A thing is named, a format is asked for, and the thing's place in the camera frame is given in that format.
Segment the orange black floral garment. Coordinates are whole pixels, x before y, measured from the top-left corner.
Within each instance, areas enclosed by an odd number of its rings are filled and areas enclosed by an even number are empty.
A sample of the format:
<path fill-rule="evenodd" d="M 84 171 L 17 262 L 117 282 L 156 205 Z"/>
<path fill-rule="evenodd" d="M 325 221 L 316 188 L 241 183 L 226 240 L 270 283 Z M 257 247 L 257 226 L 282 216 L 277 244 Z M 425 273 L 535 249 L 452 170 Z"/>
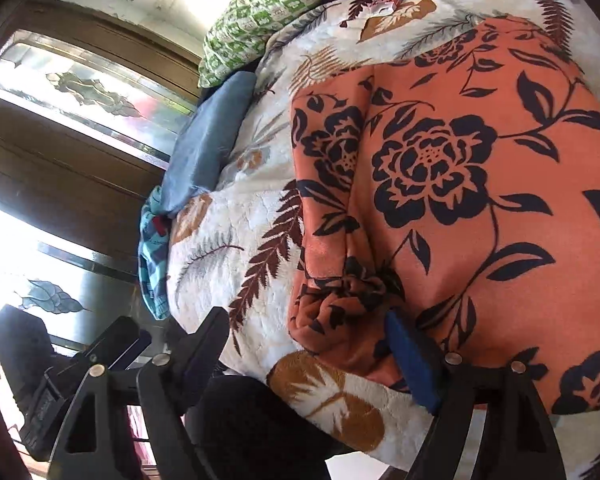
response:
<path fill-rule="evenodd" d="M 412 388 L 396 312 L 472 364 L 524 362 L 550 413 L 600 410 L 600 101 L 544 30 L 490 18 L 301 90 L 290 118 L 294 341 Z"/>

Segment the teal patterned cloth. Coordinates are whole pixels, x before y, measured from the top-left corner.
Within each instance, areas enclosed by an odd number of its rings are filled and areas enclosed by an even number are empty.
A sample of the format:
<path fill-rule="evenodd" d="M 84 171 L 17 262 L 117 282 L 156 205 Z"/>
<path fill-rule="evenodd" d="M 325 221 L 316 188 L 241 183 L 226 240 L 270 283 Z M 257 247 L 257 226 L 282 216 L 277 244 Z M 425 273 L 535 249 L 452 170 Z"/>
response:
<path fill-rule="evenodd" d="M 138 282 L 148 311 L 157 321 L 170 315 L 166 280 L 171 220 L 161 208 L 161 186 L 151 191 L 140 210 L 137 246 Z"/>

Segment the cream leaf print blanket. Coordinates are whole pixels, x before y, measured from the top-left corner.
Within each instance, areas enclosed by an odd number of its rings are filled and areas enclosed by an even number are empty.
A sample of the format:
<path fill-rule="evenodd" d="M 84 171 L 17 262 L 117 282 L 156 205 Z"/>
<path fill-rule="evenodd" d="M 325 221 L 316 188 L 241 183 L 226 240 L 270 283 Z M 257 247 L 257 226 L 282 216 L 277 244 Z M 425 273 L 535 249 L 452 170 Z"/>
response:
<path fill-rule="evenodd" d="M 404 0 L 385 16 L 373 5 L 326 3 L 270 39 L 256 96 L 218 186 L 192 198 L 174 222 L 168 297 L 186 330 L 196 330 L 214 307 L 227 310 L 225 365 L 265 382 L 329 436 L 407 469 L 425 439 L 429 414 L 405 388 L 330 366 L 288 332 L 304 229 L 292 98 L 349 70 L 411 60 L 490 18 L 516 16 L 568 54 L 600 101 L 600 18 L 585 0 Z M 554 415 L 567 474 L 577 477 L 600 454 L 600 410 Z"/>

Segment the blue folded cloth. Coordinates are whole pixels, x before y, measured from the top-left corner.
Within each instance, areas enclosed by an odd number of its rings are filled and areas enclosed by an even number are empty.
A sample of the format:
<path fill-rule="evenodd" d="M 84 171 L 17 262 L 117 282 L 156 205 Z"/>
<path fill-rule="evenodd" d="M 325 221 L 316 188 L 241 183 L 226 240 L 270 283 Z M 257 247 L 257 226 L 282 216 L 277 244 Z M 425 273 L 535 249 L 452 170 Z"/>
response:
<path fill-rule="evenodd" d="M 161 185 L 159 212 L 176 216 L 188 201 L 212 192 L 233 151 L 257 76 L 240 70 L 198 106 L 178 136 Z"/>

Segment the wooden glass door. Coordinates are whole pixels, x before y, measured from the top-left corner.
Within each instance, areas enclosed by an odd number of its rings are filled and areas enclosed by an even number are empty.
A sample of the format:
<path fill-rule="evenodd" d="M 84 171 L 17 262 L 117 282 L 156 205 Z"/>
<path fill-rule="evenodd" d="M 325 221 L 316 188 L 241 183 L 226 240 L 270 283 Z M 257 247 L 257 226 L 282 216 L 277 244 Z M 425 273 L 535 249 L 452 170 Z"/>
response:
<path fill-rule="evenodd" d="M 64 349 L 140 298 L 140 210 L 196 110 L 197 55 L 100 11 L 26 0 L 0 24 L 0 309 Z"/>

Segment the green patterned pillow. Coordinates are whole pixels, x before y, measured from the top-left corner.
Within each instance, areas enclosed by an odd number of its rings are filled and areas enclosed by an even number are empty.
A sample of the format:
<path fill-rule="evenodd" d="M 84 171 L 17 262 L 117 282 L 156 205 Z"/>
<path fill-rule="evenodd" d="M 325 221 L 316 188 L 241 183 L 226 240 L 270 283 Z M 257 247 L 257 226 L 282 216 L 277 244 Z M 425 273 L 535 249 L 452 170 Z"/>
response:
<path fill-rule="evenodd" d="M 260 58 L 268 40 L 322 0 L 230 0 L 204 36 L 199 85 L 213 88 Z"/>

